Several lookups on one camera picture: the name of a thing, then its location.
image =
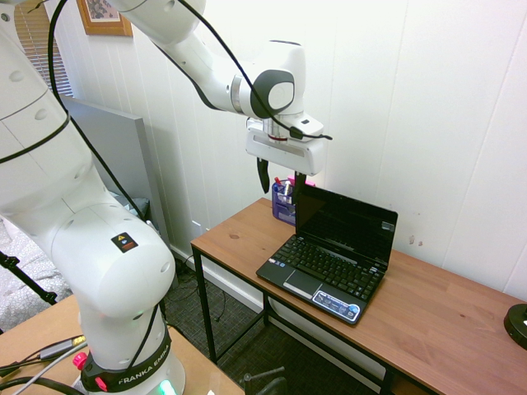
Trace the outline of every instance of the blue pen holder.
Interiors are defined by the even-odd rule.
[[[273,216],[280,221],[284,221],[289,225],[295,225],[296,209],[295,205],[291,203],[293,196],[292,185],[289,185],[286,191],[285,181],[282,184],[273,184]]]

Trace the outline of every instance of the window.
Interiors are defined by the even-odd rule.
[[[35,66],[44,81],[46,81],[46,84],[48,84],[49,89],[51,89],[48,71],[49,18],[44,4],[40,4],[35,9],[40,1],[28,0],[17,5],[15,7],[15,26],[27,58],[33,63],[33,66]],[[56,41],[54,41],[53,53],[58,93],[73,96]]]

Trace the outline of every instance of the black laptop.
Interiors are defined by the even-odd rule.
[[[396,223],[394,211],[306,185],[296,234],[256,274],[356,324],[388,269]]]

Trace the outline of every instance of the wall outlet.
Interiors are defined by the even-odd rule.
[[[199,224],[196,221],[192,221],[192,237],[196,239],[202,234],[203,234],[203,228],[201,227],[201,224]]]

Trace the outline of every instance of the white cloth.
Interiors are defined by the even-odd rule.
[[[55,292],[57,301],[72,294],[68,284],[44,252],[24,232],[0,217],[0,251],[17,257],[17,266],[46,291]],[[30,287],[4,267],[0,267],[0,329],[4,332],[47,309]]]

